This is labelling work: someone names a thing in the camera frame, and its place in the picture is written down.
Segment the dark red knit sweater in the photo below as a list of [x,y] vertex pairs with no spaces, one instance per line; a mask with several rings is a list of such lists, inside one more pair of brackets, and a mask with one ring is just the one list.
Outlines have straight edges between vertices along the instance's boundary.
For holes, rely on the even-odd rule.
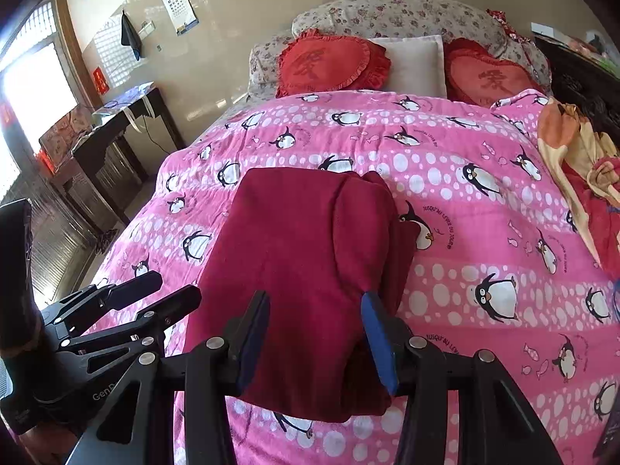
[[397,311],[419,232],[374,171],[251,169],[207,259],[185,344],[222,333],[263,291],[269,323],[244,401],[329,423],[379,416],[391,398],[360,304],[373,292]]

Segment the pink penguin print blanket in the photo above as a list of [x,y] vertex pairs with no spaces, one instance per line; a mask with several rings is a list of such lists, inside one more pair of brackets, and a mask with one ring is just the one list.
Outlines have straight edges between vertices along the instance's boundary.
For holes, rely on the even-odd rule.
[[[155,192],[93,279],[160,273],[199,288],[239,183],[254,168],[378,173],[416,251],[394,314],[447,353],[497,355],[561,460],[590,464],[619,391],[614,283],[571,225],[538,152],[545,98],[489,108],[404,93],[287,96],[213,124],[166,158]],[[329,423],[229,399],[243,464],[391,464],[406,401]]]

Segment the dark wooden side table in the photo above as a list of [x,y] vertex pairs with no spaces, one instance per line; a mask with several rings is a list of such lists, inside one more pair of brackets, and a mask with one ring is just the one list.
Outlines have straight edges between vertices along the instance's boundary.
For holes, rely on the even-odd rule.
[[136,122],[137,119],[161,118],[174,147],[181,150],[187,144],[173,120],[161,90],[153,82],[131,87],[121,96],[105,103],[93,113],[93,116],[100,117],[103,122],[81,139],[71,150],[71,156],[85,175],[86,181],[96,191],[96,196],[119,222],[127,226],[130,220],[125,215],[124,209],[115,202],[98,178],[98,172],[105,164],[107,148],[117,144],[129,167],[137,173],[140,182],[144,183],[148,178],[146,170],[125,139],[125,132],[129,126],[134,125],[138,130],[140,126]]

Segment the orange floral blanket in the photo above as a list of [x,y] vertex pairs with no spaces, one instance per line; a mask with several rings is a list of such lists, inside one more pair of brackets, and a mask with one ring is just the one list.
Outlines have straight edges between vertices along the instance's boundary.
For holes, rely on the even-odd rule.
[[571,225],[595,262],[618,280],[619,149],[576,106],[555,99],[539,115],[537,145],[567,202]]

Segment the black hanging cloth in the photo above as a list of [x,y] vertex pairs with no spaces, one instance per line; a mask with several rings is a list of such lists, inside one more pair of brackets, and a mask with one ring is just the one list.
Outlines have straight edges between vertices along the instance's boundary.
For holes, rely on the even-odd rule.
[[142,59],[142,40],[125,12],[121,16],[121,45],[129,47],[137,61]]

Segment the small red heart cushion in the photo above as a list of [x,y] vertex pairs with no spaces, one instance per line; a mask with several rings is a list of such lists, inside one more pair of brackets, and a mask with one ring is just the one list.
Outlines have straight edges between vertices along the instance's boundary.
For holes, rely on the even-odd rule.
[[529,88],[542,91],[524,67],[494,58],[475,41],[457,38],[444,43],[443,58],[451,101],[489,108]]

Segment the dark carved wooden headboard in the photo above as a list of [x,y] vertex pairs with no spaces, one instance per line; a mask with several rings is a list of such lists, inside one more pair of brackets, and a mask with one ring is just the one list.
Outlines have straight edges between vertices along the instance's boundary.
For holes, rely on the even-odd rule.
[[619,146],[619,80],[574,50],[539,36],[534,41],[549,60],[555,98],[576,105],[596,132],[607,133]]

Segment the floral small pillow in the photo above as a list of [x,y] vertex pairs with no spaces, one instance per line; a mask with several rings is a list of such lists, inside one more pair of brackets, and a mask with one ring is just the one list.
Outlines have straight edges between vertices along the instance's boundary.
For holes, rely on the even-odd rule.
[[248,100],[268,100],[276,96],[279,56],[293,40],[290,31],[282,31],[252,47],[249,55]]

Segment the white square pillow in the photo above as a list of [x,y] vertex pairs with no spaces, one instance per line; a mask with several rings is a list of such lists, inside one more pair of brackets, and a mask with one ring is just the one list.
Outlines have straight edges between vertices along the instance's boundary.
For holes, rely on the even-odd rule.
[[440,35],[417,38],[375,38],[391,61],[383,91],[447,99],[443,39]]

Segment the large red heart cushion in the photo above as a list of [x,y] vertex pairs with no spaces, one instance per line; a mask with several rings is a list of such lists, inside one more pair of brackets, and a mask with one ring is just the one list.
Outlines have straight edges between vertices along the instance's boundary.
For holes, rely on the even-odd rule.
[[276,96],[323,91],[381,89],[391,60],[384,46],[370,40],[324,35],[308,29],[279,55]]

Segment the floral long pillow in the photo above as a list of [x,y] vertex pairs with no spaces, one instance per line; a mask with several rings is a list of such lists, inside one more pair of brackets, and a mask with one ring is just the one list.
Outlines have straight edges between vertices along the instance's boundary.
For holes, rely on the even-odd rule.
[[548,59],[501,10],[480,10],[456,0],[334,0],[295,17],[291,25],[295,37],[308,29],[367,39],[439,35],[449,43],[465,38],[492,57],[525,68],[545,93],[552,88]]

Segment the eye chart wall poster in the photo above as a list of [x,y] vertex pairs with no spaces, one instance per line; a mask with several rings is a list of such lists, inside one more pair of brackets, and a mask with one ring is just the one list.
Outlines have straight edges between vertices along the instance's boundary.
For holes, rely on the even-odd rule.
[[177,36],[184,35],[199,23],[189,0],[162,0]]

